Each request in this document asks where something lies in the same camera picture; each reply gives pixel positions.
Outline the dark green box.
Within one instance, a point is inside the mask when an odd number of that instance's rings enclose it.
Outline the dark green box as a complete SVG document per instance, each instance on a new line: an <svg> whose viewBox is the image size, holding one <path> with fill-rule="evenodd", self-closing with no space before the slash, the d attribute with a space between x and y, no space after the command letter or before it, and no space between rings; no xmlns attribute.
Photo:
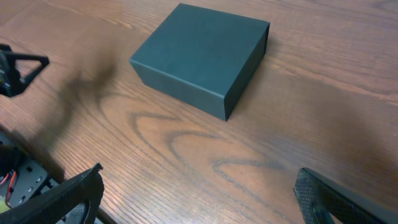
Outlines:
<svg viewBox="0 0 398 224"><path fill-rule="evenodd" d="M180 3L129 61L147 86L226 121L266 54L269 28Z"/></svg>

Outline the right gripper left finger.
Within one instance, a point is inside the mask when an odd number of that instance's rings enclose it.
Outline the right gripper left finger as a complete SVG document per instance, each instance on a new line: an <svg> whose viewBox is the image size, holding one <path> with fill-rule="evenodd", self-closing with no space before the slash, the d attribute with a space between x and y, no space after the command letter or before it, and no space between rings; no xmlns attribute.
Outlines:
<svg viewBox="0 0 398 224"><path fill-rule="evenodd" d="M94 224L103 197L104 183L99 163L44 194L1 214L4 224L67 223Z"/></svg>

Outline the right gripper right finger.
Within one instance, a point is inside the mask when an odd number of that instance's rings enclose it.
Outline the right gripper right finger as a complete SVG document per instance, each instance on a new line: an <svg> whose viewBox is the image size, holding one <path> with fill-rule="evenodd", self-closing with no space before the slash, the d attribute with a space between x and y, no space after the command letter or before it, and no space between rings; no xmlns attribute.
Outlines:
<svg viewBox="0 0 398 224"><path fill-rule="evenodd" d="M303 167L293 188L305 223L397 223L397 213Z"/></svg>

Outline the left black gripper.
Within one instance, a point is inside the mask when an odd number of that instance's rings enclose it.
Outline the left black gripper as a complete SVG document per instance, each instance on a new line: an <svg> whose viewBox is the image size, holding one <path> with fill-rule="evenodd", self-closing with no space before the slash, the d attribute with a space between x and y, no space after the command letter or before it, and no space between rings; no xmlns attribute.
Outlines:
<svg viewBox="0 0 398 224"><path fill-rule="evenodd" d="M40 65L22 77L16 68L18 60L38 61ZM1 95L20 95L48 64L47 56L15 53L9 45L1 44Z"/></svg>

